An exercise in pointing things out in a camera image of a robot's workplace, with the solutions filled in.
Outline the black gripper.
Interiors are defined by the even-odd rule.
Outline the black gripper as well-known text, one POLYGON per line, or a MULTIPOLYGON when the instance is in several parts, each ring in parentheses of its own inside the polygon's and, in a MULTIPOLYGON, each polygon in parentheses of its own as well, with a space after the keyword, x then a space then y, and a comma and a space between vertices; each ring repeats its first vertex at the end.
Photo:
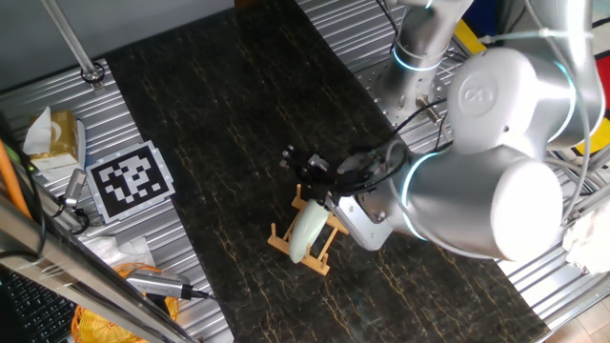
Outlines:
POLYGON ((356 154, 337 164, 319 154, 289 145, 282 152, 279 165, 305 176, 307 194, 311 199, 324 199, 328 193, 346 196, 372 188, 376 158, 370 154, 356 154))

